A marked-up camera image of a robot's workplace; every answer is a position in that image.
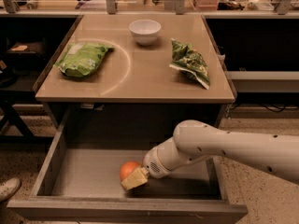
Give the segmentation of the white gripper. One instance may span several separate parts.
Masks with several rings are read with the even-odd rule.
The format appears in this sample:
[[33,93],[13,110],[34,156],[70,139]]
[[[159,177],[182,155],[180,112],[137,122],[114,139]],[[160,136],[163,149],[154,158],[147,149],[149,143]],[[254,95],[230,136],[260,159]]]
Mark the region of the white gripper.
[[121,172],[121,185],[125,190],[142,186],[148,182],[149,176],[163,178],[170,174],[158,157],[158,148],[152,148],[144,157],[143,166],[136,167],[131,172]]

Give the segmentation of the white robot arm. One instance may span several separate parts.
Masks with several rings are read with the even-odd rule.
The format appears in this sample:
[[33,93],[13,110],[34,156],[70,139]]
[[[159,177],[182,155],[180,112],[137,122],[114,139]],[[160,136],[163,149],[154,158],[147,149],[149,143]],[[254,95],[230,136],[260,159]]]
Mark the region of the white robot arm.
[[270,175],[299,180],[299,137],[264,133],[228,132],[201,121],[179,123],[172,137],[152,148],[141,164],[120,171],[121,185],[130,190],[150,177],[163,178],[180,167],[226,157]]

